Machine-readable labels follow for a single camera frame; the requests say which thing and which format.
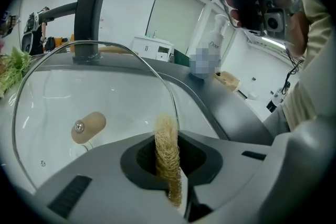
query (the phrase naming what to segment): beige shirt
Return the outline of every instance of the beige shirt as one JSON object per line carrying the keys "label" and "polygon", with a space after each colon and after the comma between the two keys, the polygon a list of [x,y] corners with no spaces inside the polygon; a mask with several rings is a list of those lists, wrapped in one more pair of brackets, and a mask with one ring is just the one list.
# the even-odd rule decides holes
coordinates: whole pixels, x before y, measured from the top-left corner
{"label": "beige shirt", "polygon": [[[306,58],[303,64],[305,68],[331,35],[332,20],[320,0],[302,0],[302,4],[303,11],[310,22]],[[301,122],[312,119],[316,115],[306,90],[300,86],[300,81],[288,94],[282,108],[291,131]]]}

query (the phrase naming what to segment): ceiling light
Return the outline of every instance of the ceiling light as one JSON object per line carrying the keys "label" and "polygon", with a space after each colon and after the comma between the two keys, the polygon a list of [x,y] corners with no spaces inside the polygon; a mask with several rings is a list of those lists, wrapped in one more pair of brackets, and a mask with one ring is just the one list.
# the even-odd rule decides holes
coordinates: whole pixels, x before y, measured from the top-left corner
{"label": "ceiling light", "polygon": [[276,41],[274,41],[272,39],[269,39],[269,38],[266,38],[266,37],[262,37],[262,39],[265,40],[265,41],[271,42],[272,44],[277,45],[277,46],[279,46],[282,49],[286,48],[283,44],[281,44],[279,42],[276,42]]}

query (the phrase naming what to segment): bottle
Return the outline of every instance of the bottle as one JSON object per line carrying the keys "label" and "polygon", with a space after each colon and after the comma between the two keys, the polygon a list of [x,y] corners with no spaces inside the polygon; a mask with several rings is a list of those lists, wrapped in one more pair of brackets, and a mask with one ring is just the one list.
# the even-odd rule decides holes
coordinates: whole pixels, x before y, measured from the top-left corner
{"label": "bottle", "polygon": [[220,63],[220,49],[224,37],[221,34],[222,27],[227,18],[222,14],[215,16],[215,28],[204,34],[200,39],[195,53],[190,55],[190,70],[193,75],[200,79],[207,79],[218,71]]}

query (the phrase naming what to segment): cord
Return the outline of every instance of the cord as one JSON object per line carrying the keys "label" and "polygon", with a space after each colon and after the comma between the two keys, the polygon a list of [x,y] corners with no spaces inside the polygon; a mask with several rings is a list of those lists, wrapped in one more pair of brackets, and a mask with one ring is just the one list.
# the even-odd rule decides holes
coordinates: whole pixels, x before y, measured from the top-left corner
{"label": "cord", "polygon": [[292,56],[290,55],[288,49],[286,49],[286,53],[287,53],[287,55],[288,55],[288,57],[289,57],[289,60],[291,61],[292,65],[294,66],[294,68],[293,68],[292,70],[290,70],[290,71],[288,72],[287,76],[286,76],[285,84],[283,85],[283,88],[282,88],[282,90],[281,90],[281,93],[282,93],[282,94],[286,94],[286,93],[287,93],[287,87],[286,87],[286,85],[287,85],[287,82],[288,82],[289,77],[290,77],[291,75],[296,74],[296,73],[300,70],[299,65],[300,65],[301,63],[304,62],[304,60],[300,60],[300,61],[298,61],[297,63],[295,63],[294,60],[293,60],[293,58],[292,58]]}

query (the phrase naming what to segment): artificial plant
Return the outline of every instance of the artificial plant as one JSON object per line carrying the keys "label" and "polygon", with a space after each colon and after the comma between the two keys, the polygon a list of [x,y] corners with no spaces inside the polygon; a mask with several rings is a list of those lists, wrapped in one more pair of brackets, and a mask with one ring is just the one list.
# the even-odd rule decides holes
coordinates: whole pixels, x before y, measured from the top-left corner
{"label": "artificial plant", "polygon": [[12,48],[11,55],[0,52],[0,98],[15,84],[21,82],[23,73],[30,66],[30,55]]}

